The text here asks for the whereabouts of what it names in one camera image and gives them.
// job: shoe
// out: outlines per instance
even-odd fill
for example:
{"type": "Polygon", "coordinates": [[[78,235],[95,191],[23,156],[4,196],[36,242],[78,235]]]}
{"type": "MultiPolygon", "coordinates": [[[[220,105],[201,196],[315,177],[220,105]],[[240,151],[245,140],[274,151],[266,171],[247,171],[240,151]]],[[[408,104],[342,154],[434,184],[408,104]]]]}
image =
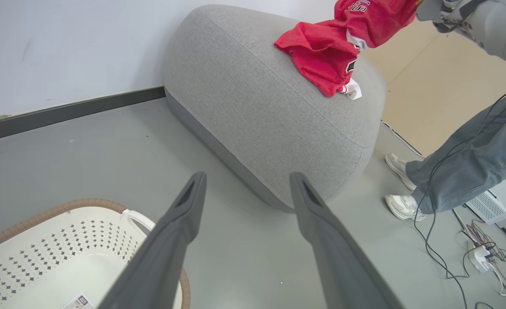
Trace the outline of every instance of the shoe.
{"type": "Polygon", "coordinates": [[[390,211],[392,211],[398,219],[421,221],[426,217],[424,213],[417,211],[419,207],[417,201],[410,195],[387,195],[385,196],[385,201],[390,211]]]}
{"type": "Polygon", "coordinates": [[[409,190],[415,191],[417,186],[409,179],[406,174],[406,161],[400,160],[392,152],[389,152],[385,155],[385,162],[388,164],[391,170],[400,176],[403,184],[405,184],[409,190]]]}

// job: beige board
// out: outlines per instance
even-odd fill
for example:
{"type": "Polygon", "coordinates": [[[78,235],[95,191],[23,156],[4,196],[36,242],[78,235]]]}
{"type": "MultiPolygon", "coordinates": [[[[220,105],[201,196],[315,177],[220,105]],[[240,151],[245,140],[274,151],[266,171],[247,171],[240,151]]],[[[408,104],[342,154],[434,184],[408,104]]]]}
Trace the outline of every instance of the beige board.
{"type": "Polygon", "coordinates": [[[365,54],[388,82],[382,119],[424,155],[506,93],[506,61],[430,22],[415,21],[365,54]]]}

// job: laundry basket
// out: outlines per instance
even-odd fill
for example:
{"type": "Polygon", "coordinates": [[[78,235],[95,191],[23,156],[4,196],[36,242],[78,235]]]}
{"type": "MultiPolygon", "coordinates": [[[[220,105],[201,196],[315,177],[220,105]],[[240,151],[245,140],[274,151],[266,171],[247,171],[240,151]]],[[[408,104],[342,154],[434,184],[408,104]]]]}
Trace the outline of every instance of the laundry basket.
{"type": "MultiPolygon", "coordinates": [[[[2,231],[0,308],[97,307],[154,226],[118,203],[86,198],[2,231]]],[[[190,308],[184,270],[173,308],[190,308]]]]}

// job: sticker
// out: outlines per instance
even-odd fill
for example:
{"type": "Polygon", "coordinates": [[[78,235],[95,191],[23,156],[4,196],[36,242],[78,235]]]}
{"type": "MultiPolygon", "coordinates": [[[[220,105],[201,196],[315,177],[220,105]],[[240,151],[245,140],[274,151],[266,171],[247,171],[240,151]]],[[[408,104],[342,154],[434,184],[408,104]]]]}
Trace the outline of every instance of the sticker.
{"type": "Polygon", "coordinates": [[[79,294],[62,309],[94,309],[94,306],[85,295],[79,294]]]}

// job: jeans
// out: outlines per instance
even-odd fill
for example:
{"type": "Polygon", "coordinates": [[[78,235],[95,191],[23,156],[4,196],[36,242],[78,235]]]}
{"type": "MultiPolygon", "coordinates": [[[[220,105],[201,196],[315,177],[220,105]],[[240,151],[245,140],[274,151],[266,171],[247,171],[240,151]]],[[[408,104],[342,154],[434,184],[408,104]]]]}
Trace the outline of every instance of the jeans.
{"type": "Polygon", "coordinates": [[[453,209],[506,179],[506,97],[488,115],[490,108],[457,129],[424,161],[406,165],[407,176],[417,186],[412,196],[422,213],[453,209]],[[428,190],[434,166],[448,154],[451,156],[435,171],[428,190]]]}

